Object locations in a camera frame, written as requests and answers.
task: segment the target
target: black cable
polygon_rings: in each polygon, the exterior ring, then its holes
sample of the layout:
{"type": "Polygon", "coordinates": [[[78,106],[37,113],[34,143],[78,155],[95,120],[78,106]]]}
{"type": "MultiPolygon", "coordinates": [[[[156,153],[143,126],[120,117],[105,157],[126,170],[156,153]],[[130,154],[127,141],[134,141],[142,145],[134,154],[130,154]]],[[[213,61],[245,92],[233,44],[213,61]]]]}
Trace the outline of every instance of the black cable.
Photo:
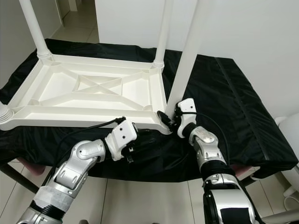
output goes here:
{"type": "Polygon", "coordinates": [[[99,128],[99,127],[103,127],[103,126],[107,126],[107,125],[110,125],[114,122],[116,123],[121,123],[125,118],[116,118],[114,120],[111,120],[111,121],[108,121],[106,123],[103,123],[103,124],[99,124],[99,125],[94,125],[94,126],[90,126],[90,127],[87,127],[87,128],[83,128],[83,129],[79,129],[79,130],[76,130],[76,131],[73,131],[71,133],[68,133],[67,135],[65,135],[60,141],[59,141],[59,144],[56,148],[56,153],[55,153],[55,162],[54,162],[54,165],[52,167],[52,169],[50,170],[50,172],[48,173],[46,179],[43,181],[42,183],[42,186],[46,185],[46,183],[48,182],[48,180],[55,174],[55,171],[56,171],[56,167],[57,165],[62,161],[62,159],[71,151],[72,147],[69,148],[64,154],[63,156],[59,156],[59,149],[61,147],[61,144],[63,143],[64,140],[66,140],[68,137],[70,137],[71,135],[74,135],[74,134],[77,134],[77,133],[80,133],[80,132],[84,132],[84,131],[87,131],[87,130],[91,130],[91,129],[94,129],[94,128],[99,128]]]}
{"type": "Polygon", "coordinates": [[[225,136],[225,134],[224,134],[224,131],[223,131],[222,128],[217,124],[217,122],[214,121],[211,117],[209,117],[209,116],[207,116],[207,115],[205,115],[205,114],[203,114],[203,113],[197,113],[197,112],[182,112],[182,114],[197,114],[197,115],[199,115],[199,116],[203,116],[203,117],[205,117],[205,118],[208,118],[211,122],[213,122],[213,123],[218,127],[218,129],[220,130],[220,132],[221,132],[221,134],[222,134],[222,136],[223,136],[223,139],[224,139],[224,143],[225,143],[225,152],[226,152],[226,157],[227,157],[226,162],[227,162],[227,165],[229,166],[229,165],[230,165],[230,161],[229,161],[230,156],[229,156],[228,140],[227,140],[227,138],[226,138],[226,136],[225,136]]]}

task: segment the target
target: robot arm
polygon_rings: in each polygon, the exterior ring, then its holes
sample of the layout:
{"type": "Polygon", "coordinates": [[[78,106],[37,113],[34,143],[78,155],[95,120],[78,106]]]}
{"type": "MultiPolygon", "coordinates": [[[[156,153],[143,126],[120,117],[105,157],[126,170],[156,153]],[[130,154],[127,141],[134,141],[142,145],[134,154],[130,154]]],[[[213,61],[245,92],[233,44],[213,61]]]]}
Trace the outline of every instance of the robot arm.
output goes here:
{"type": "Polygon", "coordinates": [[[46,186],[42,186],[17,224],[61,224],[72,201],[81,190],[87,172],[96,162],[103,162],[107,150],[114,161],[123,158],[125,147],[137,139],[134,123],[124,120],[102,140],[84,140],[71,150],[68,161],[63,163],[46,186]]]}
{"type": "Polygon", "coordinates": [[[203,179],[203,203],[206,224],[263,223],[246,189],[240,186],[234,171],[227,165],[218,138],[196,125],[196,108],[192,98],[179,102],[175,108],[175,122],[162,112],[161,120],[187,138],[196,151],[203,179]]]}

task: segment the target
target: black cloth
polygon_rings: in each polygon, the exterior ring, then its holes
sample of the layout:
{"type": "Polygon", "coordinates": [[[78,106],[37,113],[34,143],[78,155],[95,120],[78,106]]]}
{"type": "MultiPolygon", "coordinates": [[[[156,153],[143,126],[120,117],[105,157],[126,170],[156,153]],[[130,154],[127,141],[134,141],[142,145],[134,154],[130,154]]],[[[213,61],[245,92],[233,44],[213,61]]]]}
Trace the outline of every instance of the black cloth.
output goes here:
{"type": "MultiPolygon", "coordinates": [[[[152,62],[156,49],[137,46],[75,43],[47,39],[53,54],[109,58],[137,62],[152,62]]],[[[167,50],[163,82],[168,98],[181,52],[167,50]]],[[[12,74],[0,90],[0,100],[7,104],[37,62],[33,52],[12,74]]],[[[297,159],[269,115],[251,84],[232,59],[198,55],[185,91],[184,98],[194,98],[197,111],[214,119],[223,129],[229,143],[230,163],[261,166],[256,177],[266,177],[281,170],[291,169],[297,159]]],[[[204,117],[197,123],[215,133],[219,147],[227,158],[219,129],[204,117]]],[[[78,130],[74,127],[19,126],[0,132],[0,163],[15,157],[29,162],[53,165],[60,139],[78,130]]],[[[81,140],[105,137],[109,129],[90,130],[65,141],[60,155],[81,140]]],[[[162,135],[155,130],[140,130],[134,162],[123,159],[107,160],[94,166],[89,175],[113,179],[153,182],[181,182],[199,178],[195,151],[186,139],[175,134],[162,135]]]]}

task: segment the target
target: black tablecloth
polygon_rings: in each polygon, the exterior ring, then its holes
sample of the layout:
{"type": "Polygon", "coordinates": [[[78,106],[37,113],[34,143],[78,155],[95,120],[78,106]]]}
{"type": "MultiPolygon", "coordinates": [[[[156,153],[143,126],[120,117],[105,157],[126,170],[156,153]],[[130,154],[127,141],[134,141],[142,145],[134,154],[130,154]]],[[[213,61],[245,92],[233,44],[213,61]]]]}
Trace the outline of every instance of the black tablecloth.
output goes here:
{"type": "MultiPolygon", "coordinates": [[[[46,40],[53,54],[152,62],[156,49],[137,46],[75,43],[46,40]]],[[[168,98],[181,52],[167,50],[163,82],[168,98]]],[[[33,52],[12,74],[0,90],[0,100],[7,104],[37,62],[33,52]]],[[[275,172],[291,169],[297,159],[269,115],[251,84],[232,59],[198,55],[184,98],[194,98],[198,112],[213,118],[223,129],[229,143],[231,164],[261,166],[255,177],[263,178],[275,172]]],[[[223,137],[219,129],[204,117],[198,124],[215,133],[226,159],[223,137]]],[[[53,165],[60,139],[77,130],[73,127],[20,126],[0,132],[0,163],[16,157],[29,162],[53,165]]],[[[60,155],[80,140],[105,137],[109,129],[91,130],[67,139],[60,155]]],[[[175,134],[162,135],[155,130],[140,130],[134,162],[107,160],[94,166],[89,175],[105,178],[180,182],[199,178],[195,151],[185,139],[175,134]]]]}

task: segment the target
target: tiled floor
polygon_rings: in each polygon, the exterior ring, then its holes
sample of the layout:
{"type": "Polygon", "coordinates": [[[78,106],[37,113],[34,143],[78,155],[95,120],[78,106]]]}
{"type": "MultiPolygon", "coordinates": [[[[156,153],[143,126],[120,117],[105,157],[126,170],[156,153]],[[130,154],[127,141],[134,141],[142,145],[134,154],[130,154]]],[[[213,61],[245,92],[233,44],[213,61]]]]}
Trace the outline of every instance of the tiled floor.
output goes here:
{"type": "MultiPolygon", "coordinates": [[[[64,28],[52,38],[98,43],[93,1],[83,1],[78,12],[69,12],[64,18],[64,28]]],[[[32,176],[18,161],[10,164],[37,185],[45,178],[45,174],[32,176]]],[[[252,168],[240,178],[255,170],[252,168]]],[[[89,177],[66,214],[64,224],[76,224],[80,219],[87,219],[90,224],[202,224],[201,186],[201,179],[182,183],[145,183],[89,177]]],[[[247,190],[264,217],[285,211],[283,192],[288,187],[289,183],[279,173],[249,185],[247,190]]],[[[33,196],[0,173],[0,223],[14,224],[33,196]]]]}

